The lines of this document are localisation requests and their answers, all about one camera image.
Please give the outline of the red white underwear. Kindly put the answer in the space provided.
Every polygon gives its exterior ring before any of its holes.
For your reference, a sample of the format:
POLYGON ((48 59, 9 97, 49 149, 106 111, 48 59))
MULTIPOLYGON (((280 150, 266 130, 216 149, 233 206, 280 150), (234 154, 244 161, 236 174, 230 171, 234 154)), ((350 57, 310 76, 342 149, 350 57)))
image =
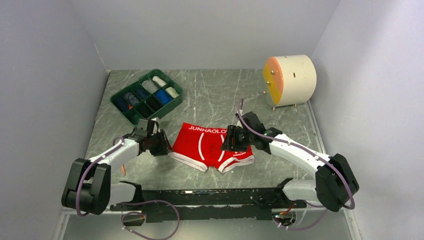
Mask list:
POLYGON ((226 135, 225 128, 184 122, 168 156, 202 172, 213 167, 222 174, 254 163, 255 157, 250 147, 236 152, 222 150, 226 135))

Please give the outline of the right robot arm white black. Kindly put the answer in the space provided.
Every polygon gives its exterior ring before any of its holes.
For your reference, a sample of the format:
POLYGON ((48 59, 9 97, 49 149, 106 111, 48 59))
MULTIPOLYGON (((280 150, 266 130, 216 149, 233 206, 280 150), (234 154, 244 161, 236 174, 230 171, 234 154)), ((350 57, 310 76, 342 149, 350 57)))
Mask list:
POLYGON ((312 180, 286 179, 274 195, 278 206, 286 208, 293 201, 306 201, 317 202, 331 212, 354 209, 353 196, 360 187, 343 155, 320 153, 294 141, 279 129, 265 128, 252 111, 236 117, 239 125, 227 126, 222 150, 244 152, 254 146, 289 161, 313 177, 312 180))

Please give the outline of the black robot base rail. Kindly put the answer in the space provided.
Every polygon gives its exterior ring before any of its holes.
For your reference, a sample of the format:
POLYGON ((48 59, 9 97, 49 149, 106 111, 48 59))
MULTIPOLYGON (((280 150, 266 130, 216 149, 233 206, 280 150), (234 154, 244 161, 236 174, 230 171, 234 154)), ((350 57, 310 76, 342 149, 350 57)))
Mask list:
POLYGON ((114 212, 140 211, 148 223, 176 220, 243 219, 270 220, 286 210, 306 208, 301 200, 289 200, 280 187, 203 190, 142 190, 129 205, 116 203, 114 212))

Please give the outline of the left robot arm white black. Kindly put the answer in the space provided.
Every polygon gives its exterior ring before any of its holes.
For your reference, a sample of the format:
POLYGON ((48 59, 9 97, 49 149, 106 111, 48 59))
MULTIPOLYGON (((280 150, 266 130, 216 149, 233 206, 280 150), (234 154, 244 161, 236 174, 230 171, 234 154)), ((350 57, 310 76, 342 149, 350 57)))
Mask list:
POLYGON ((111 206, 137 210, 144 201, 142 186, 129 181, 112 183, 112 174, 143 153, 165 156, 171 151, 159 118, 142 118, 138 125, 112 141, 112 146, 89 159, 78 158, 71 167, 61 205, 76 210, 80 217, 100 215, 111 206))

